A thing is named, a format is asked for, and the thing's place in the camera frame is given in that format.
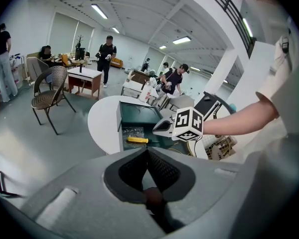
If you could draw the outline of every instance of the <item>ceiling light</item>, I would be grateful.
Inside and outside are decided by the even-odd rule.
[[[198,68],[192,67],[192,66],[191,66],[191,69],[196,70],[196,71],[200,71]]]
[[[116,29],[116,27],[112,27],[112,29],[116,32],[116,33],[120,33],[117,29]]]
[[[104,19],[108,19],[108,17],[105,15],[104,12],[102,12],[102,10],[96,5],[96,4],[92,4],[91,7],[96,10],[98,12],[99,15],[102,16],[102,18]]]
[[[175,40],[173,43],[179,44],[179,43],[189,42],[189,41],[191,41],[191,39],[188,36],[186,36],[186,37],[183,37],[181,39]]]
[[[247,28],[247,31],[248,31],[248,33],[249,33],[249,36],[250,36],[250,37],[253,37],[253,33],[251,32],[250,27],[249,27],[249,25],[248,25],[248,23],[247,23],[247,21],[246,21],[245,18],[243,18],[243,22],[244,22],[244,24],[245,24],[245,26],[246,26],[246,28]]]

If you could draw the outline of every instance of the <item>yellow screwdriver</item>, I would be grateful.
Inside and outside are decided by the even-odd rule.
[[[151,143],[151,142],[159,143],[159,141],[152,141],[152,140],[147,139],[147,138],[139,138],[139,137],[128,137],[128,141],[143,142],[143,143]]]

